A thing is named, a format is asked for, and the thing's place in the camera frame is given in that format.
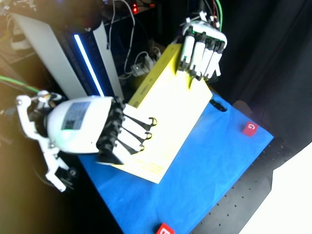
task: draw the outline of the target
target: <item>white robotic hand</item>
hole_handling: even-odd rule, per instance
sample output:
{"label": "white robotic hand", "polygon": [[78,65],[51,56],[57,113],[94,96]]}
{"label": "white robotic hand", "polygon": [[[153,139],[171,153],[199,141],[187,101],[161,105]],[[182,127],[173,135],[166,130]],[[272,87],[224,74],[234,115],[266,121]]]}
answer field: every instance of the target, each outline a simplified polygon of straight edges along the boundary
{"label": "white robotic hand", "polygon": [[211,78],[216,71],[220,76],[219,61],[227,46],[226,36],[207,22],[205,14],[201,20],[186,19],[182,35],[184,38],[179,70],[187,71],[198,80]]}
{"label": "white robotic hand", "polygon": [[[27,109],[37,102],[35,111],[50,109],[38,123],[29,119]],[[55,108],[50,101],[59,100],[56,94],[41,91],[38,96],[17,97],[19,119],[25,134],[39,142],[47,163],[46,178],[61,192],[66,185],[56,176],[57,170],[69,170],[58,152],[98,155],[102,164],[124,164],[132,155],[144,150],[144,141],[152,137],[150,129],[156,119],[147,117],[136,108],[113,97],[82,97],[68,100]],[[38,130],[44,126],[45,131]]]}

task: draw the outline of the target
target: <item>green cable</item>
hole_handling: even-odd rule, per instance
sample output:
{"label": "green cable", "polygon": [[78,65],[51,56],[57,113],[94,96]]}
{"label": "green cable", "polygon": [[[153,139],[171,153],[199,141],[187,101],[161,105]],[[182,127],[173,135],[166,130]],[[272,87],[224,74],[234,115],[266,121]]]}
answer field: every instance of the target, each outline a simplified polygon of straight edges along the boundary
{"label": "green cable", "polygon": [[0,80],[20,85],[20,86],[22,86],[22,87],[24,87],[24,88],[26,88],[28,90],[31,90],[31,91],[33,91],[35,93],[38,93],[40,91],[39,89],[36,89],[36,88],[34,88],[32,86],[29,86],[27,84],[24,84],[23,82],[20,82],[18,80],[15,80],[15,79],[12,79],[12,78],[9,78],[9,77],[0,76]]}
{"label": "green cable", "polygon": [[222,7],[221,3],[219,0],[215,0],[216,4],[218,5],[219,8],[219,14],[220,14],[220,31],[222,31],[222,23],[223,23],[223,12],[222,12]]}

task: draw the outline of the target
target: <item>blue light strip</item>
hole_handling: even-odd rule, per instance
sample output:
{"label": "blue light strip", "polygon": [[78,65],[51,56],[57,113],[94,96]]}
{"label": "blue light strip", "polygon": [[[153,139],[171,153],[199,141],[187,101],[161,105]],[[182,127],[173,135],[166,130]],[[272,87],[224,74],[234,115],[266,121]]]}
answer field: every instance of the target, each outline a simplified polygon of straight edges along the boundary
{"label": "blue light strip", "polygon": [[103,93],[102,88],[101,88],[101,86],[100,86],[100,84],[99,84],[99,82],[98,82],[97,76],[96,76],[96,74],[95,74],[95,72],[94,72],[94,70],[93,70],[93,68],[92,68],[92,66],[91,66],[91,63],[90,63],[89,58],[88,58],[88,56],[87,56],[87,53],[86,53],[86,51],[84,50],[84,47],[83,47],[82,42],[81,42],[81,40],[80,40],[80,37],[79,37],[79,35],[77,35],[77,34],[75,34],[74,37],[75,37],[75,40],[76,40],[77,45],[78,45],[78,47],[79,47],[79,50],[80,50],[80,52],[81,52],[81,54],[82,54],[82,57],[83,57],[83,59],[84,59],[86,65],[87,65],[87,67],[88,67],[88,69],[89,69],[89,72],[90,72],[91,77],[92,77],[92,79],[93,79],[93,81],[94,81],[94,84],[95,84],[96,87],[97,87],[97,90],[98,90],[98,92],[99,92],[99,95],[100,95],[101,97],[104,97],[104,93]]}

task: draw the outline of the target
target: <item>red block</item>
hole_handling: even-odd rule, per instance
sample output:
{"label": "red block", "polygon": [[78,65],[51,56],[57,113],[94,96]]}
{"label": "red block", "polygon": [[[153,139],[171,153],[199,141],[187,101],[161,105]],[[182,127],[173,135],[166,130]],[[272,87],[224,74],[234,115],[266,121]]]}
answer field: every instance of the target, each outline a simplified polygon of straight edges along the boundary
{"label": "red block", "polygon": [[175,234],[175,232],[167,224],[162,223],[156,234]]}
{"label": "red block", "polygon": [[245,134],[249,137],[252,137],[257,132],[257,129],[258,129],[257,124],[248,121],[244,130],[243,130],[243,134]]}

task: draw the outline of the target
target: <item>blue mat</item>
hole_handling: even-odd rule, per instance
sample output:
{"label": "blue mat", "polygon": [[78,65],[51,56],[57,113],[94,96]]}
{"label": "blue mat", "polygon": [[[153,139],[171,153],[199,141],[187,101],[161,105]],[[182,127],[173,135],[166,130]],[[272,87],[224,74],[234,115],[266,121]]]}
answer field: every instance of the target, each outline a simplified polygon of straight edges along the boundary
{"label": "blue mat", "polygon": [[221,97],[209,104],[160,184],[79,156],[117,223],[126,234],[155,233],[162,222],[188,234],[239,179],[273,136],[261,127],[241,133],[249,119]]}

